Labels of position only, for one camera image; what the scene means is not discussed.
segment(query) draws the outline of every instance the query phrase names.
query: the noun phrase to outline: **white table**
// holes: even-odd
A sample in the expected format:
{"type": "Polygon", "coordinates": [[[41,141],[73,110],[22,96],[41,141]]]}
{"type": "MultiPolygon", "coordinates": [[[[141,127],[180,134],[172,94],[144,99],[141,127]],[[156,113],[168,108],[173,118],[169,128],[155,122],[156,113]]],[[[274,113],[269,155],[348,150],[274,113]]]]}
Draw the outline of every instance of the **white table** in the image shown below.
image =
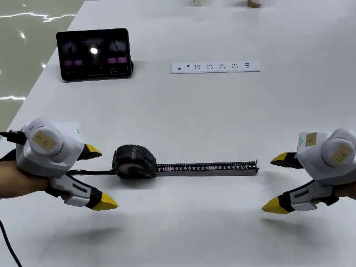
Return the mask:
{"type": "MultiPolygon", "coordinates": [[[[355,266],[356,202],[287,216],[261,207],[310,179],[269,165],[295,151],[300,131],[356,129],[356,3],[238,1],[85,2],[69,29],[128,28],[134,76],[64,83],[55,51],[10,128],[43,115],[78,121],[104,154],[80,168],[106,170],[115,148],[142,144],[159,162],[258,157],[259,175],[133,186],[83,177],[120,203],[106,212],[45,193],[1,200],[24,266],[355,266]],[[169,74],[173,61],[220,59],[256,59],[262,72],[169,74]]],[[[2,140],[0,151],[12,147],[2,140]]],[[[13,266],[2,241],[0,264],[13,266]]]]}

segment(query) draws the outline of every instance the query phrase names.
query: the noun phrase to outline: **black tape measure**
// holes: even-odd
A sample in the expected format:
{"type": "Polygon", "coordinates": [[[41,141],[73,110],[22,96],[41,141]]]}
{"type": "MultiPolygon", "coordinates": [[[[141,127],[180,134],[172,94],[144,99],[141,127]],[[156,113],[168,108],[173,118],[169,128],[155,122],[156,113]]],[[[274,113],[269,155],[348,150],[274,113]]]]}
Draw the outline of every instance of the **black tape measure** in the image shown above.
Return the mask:
{"type": "Polygon", "coordinates": [[[119,147],[113,156],[112,169],[124,179],[150,179],[156,176],[236,176],[256,175],[257,161],[157,164],[143,146],[119,147]]]}

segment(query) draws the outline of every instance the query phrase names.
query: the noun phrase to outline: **small container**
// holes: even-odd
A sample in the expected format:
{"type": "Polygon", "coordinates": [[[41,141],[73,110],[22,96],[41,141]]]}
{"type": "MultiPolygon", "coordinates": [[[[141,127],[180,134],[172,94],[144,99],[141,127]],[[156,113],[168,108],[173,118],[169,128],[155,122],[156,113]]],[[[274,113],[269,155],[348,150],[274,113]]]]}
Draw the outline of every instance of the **small container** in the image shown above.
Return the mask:
{"type": "Polygon", "coordinates": [[[193,4],[197,7],[201,7],[205,5],[206,0],[193,0],[193,4]]]}
{"type": "Polygon", "coordinates": [[[258,8],[262,4],[262,0],[248,0],[247,5],[249,7],[258,8]]]}

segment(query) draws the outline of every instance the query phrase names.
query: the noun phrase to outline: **tablet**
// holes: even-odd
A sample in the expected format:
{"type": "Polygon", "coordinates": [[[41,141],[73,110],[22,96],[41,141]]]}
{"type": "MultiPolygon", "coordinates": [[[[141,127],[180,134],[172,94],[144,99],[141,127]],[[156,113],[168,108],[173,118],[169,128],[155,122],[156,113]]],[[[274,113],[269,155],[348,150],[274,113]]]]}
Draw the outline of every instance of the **tablet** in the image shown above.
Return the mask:
{"type": "Polygon", "coordinates": [[[125,78],[132,75],[134,64],[127,29],[58,32],[56,37],[63,80],[125,78]]]}

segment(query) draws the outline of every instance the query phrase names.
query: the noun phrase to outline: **floor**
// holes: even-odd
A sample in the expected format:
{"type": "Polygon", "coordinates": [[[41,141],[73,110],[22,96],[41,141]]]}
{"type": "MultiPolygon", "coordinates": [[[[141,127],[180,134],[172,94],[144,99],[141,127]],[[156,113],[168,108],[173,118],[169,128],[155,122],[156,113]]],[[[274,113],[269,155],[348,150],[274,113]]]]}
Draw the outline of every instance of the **floor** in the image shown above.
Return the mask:
{"type": "Polygon", "coordinates": [[[0,130],[21,107],[84,0],[0,0],[0,130]]]}

